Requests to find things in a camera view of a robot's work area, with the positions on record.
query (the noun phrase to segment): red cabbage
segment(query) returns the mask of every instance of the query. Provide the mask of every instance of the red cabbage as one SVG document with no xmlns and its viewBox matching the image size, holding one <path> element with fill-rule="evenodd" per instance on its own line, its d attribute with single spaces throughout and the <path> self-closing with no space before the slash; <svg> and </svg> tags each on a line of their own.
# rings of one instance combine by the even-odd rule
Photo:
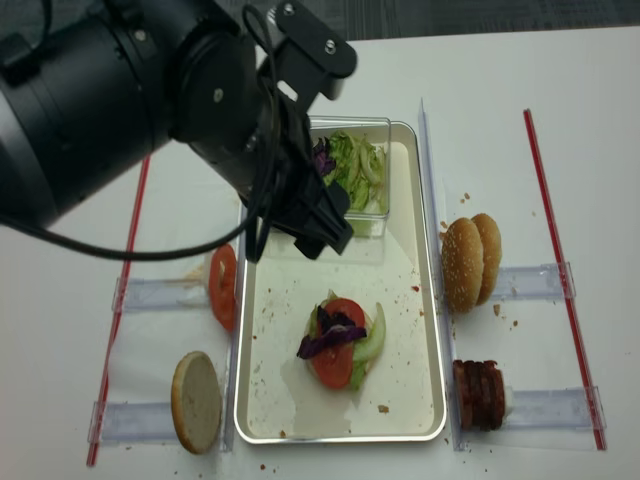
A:
<svg viewBox="0 0 640 480">
<path fill-rule="evenodd" d="M 313 147 L 313 163 L 321 176 L 330 174 L 336 168 L 335 159 L 331 158 L 329 139 L 318 139 L 318 144 Z"/>
<path fill-rule="evenodd" d="M 300 342 L 297 356 L 303 360 L 309 360 L 327 348 L 353 342 L 366 336 L 367 330 L 363 327 L 334 325 L 321 337 L 311 338 L 305 335 Z"/>
<path fill-rule="evenodd" d="M 342 312 L 336 312 L 333 315 L 322 307 L 318 307 L 316 318 L 318 319 L 318 325 L 320 325 L 320 333 L 327 333 L 334 325 L 342 325 L 343 327 L 355 327 L 356 324 Z"/>
</svg>

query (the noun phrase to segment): gray carpet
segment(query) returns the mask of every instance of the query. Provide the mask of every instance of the gray carpet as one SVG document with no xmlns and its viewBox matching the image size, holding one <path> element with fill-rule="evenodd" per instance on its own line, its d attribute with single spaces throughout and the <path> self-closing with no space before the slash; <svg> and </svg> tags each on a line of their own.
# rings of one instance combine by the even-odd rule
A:
<svg viewBox="0 0 640 480">
<path fill-rule="evenodd" d="M 80 18 L 93 0 L 53 0 L 54 29 Z M 238 18 L 243 0 L 219 0 Z M 253 0 L 262 10 L 274 0 Z M 303 0 L 348 40 L 640 24 L 640 0 Z M 38 0 L 0 0 L 0 37 L 38 38 Z"/>
</svg>

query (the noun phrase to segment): tomato slice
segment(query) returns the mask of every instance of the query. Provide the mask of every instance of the tomato slice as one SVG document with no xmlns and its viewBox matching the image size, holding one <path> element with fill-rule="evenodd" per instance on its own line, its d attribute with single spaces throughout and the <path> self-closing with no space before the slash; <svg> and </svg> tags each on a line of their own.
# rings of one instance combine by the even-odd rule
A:
<svg viewBox="0 0 640 480">
<path fill-rule="evenodd" d="M 228 332 L 233 331 L 236 301 L 236 255 L 231 245 L 217 249 L 211 257 L 209 271 L 209 298 L 211 309 Z"/>
<path fill-rule="evenodd" d="M 349 317 L 353 323 L 356 324 L 356 327 L 364 327 L 364 311 L 360 308 L 353 300 L 349 300 L 348 298 L 337 298 L 334 301 L 330 302 L 325 308 L 329 315 L 333 315 L 334 313 L 342 313 Z"/>
<path fill-rule="evenodd" d="M 349 384 L 353 371 L 353 344 L 327 348 L 311 359 L 318 379 L 329 388 L 342 388 Z"/>
</svg>

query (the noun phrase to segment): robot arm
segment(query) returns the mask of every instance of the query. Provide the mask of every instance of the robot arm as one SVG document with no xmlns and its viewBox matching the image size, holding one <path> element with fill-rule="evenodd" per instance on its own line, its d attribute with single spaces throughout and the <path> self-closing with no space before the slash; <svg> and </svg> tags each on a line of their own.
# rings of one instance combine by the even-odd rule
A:
<svg viewBox="0 0 640 480">
<path fill-rule="evenodd" d="M 35 51 L 18 35 L 5 39 L 0 222 L 48 226 L 175 139 L 255 214 L 250 260 L 272 226 L 309 258 L 325 245 L 341 253 L 349 199 L 315 171 L 306 112 L 319 93 L 337 97 L 356 55 L 296 1 L 272 9 L 269 23 L 276 44 L 266 42 L 257 72 L 253 41 L 209 0 L 109 0 Z"/>
</svg>

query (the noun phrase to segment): red line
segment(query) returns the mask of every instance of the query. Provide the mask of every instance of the red line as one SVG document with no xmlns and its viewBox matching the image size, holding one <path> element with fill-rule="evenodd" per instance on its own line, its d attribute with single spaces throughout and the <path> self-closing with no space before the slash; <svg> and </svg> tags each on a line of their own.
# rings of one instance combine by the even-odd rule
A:
<svg viewBox="0 0 640 480">
<path fill-rule="evenodd" d="M 140 169 L 140 178 L 138 180 L 138 191 L 136 192 L 136 199 L 133 204 L 133 214 L 131 216 L 131 224 L 129 226 L 129 238 L 127 239 L 127 251 L 133 250 L 136 233 L 138 232 L 138 222 L 140 221 L 140 212 L 142 210 L 142 198 L 144 196 L 144 187 L 147 183 L 147 174 L 149 173 L 150 157 L 145 158 L 142 161 L 142 168 Z M 131 271 L 131 262 L 124 262 L 122 264 L 122 272 L 120 273 L 121 288 L 123 291 L 127 288 L 127 281 L 129 279 L 129 272 Z M 107 394 L 109 392 L 109 355 L 111 354 L 111 347 L 116 339 L 118 333 L 118 327 L 120 326 L 120 319 L 122 318 L 122 312 L 120 307 L 122 306 L 122 295 L 119 295 L 116 309 L 113 312 L 113 320 L 111 322 L 111 334 L 109 336 L 109 343 L 107 344 L 107 354 L 104 360 L 104 368 L 102 370 L 102 383 L 100 384 L 100 393 L 98 394 L 99 401 L 103 404 L 99 407 L 98 418 L 102 417 L 104 413 L 104 403 L 107 401 Z M 87 455 L 87 466 L 94 467 L 98 457 L 98 447 L 100 443 L 97 441 L 100 437 L 99 427 L 96 430 L 94 442 L 89 445 L 89 454 Z"/>
<path fill-rule="evenodd" d="M 536 173 L 538 175 L 538 183 L 540 184 L 540 193 L 542 193 L 542 202 L 544 204 L 544 211 L 547 215 L 547 223 L 549 224 L 549 233 L 551 233 L 551 242 L 553 244 L 553 251 L 556 256 L 556 262 L 561 268 L 562 283 L 567 292 L 569 286 L 567 283 L 567 274 L 563 265 L 565 264 L 564 253 L 562 252 L 562 245 L 560 244 L 560 234 L 556 226 L 556 219 L 553 214 L 553 207 L 551 206 L 551 195 L 549 194 L 549 187 L 547 185 L 547 178 L 544 174 L 544 168 L 542 167 L 542 156 L 540 155 L 540 148 L 538 147 L 538 137 L 536 136 L 536 130 L 533 126 L 533 116 L 531 110 L 524 111 L 524 123 L 527 126 L 527 135 L 529 136 L 529 145 L 531 146 L 531 154 L 533 155 L 533 163 L 536 167 Z M 571 333 L 573 334 L 573 343 L 576 348 L 576 354 L 578 355 L 578 365 L 580 366 L 580 375 L 582 377 L 582 385 L 586 389 L 587 401 L 589 402 L 589 409 L 591 411 L 591 421 L 594 425 L 602 427 L 602 421 L 600 418 L 600 412 L 595 405 L 595 399 L 591 393 L 591 387 L 593 382 L 591 380 L 591 372 L 589 371 L 589 363 L 587 362 L 587 352 L 584 349 L 584 343 L 582 341 L 582 334 L 580 333 L 580 325 L 578 324 L 578 312 L 576 311 L 576 305 L 573 298 L 565 298 L 565 304 L 567 306 L 567 314 L 569 315 L 569 324 L 571 325 Z M 606 450 L 607 442 L 604 438 L 604 431 L 602 428 L 593 429 L 593 435 L 596 440 L 596 447 L 598 450 Z"/>
</svg>

